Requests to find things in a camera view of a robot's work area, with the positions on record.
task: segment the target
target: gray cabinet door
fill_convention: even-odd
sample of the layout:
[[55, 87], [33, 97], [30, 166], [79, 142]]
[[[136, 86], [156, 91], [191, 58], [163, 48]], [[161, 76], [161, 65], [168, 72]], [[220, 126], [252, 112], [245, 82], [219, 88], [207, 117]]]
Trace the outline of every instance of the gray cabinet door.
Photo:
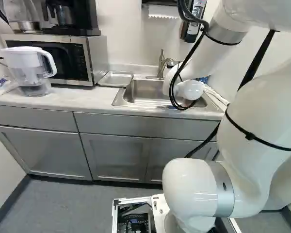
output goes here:
[[81, 133], [93, 178], [144, 182], [147, 138]]
[[[165, 165], [172, 159], [183, 158], [200, 143], [200, 141], [176, 139], [150, 139], [146, 182], [161, 183]], [[196, 152], [192, 158], [212, 160], [217, 151], [216, 143], [209, 142], [201, 150]]]
[[27, 173], [92, 180], [77, 133], [0, 126], [0, 140]]

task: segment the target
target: metal tray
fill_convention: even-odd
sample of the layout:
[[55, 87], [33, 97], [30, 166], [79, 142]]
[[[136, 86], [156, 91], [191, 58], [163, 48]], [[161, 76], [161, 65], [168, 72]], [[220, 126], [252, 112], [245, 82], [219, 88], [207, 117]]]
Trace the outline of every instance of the metal tray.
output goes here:
[[107, 87], [126, 87], [132, 78], [132, 72], [109, 71], [99, 80], [98, 85]]

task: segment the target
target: paper towel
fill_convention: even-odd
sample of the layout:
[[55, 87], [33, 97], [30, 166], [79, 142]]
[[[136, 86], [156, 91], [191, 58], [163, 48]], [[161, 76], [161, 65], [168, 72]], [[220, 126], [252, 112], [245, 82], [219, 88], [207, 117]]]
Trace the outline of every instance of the paper towel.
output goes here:
[[148, 8], [150, 18], [179, 18], [176, 6], [149, 5]]

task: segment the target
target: circuit board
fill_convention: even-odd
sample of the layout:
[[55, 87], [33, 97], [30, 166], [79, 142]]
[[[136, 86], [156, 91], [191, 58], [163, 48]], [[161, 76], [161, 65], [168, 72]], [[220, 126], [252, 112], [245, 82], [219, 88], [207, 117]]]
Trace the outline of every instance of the circuit board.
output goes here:
[[150, 233], [147, 213], [125, 215], [117, 223], [118, 233]]

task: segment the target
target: gray floor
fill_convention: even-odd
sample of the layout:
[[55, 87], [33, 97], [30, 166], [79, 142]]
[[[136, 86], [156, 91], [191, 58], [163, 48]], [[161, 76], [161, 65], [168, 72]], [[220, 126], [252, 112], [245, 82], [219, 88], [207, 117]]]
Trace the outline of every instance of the gray floor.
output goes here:
[[162, 191], [32, 180], [0, 224], [0, 233], [110, 233], [114, 198], [158, 193]]

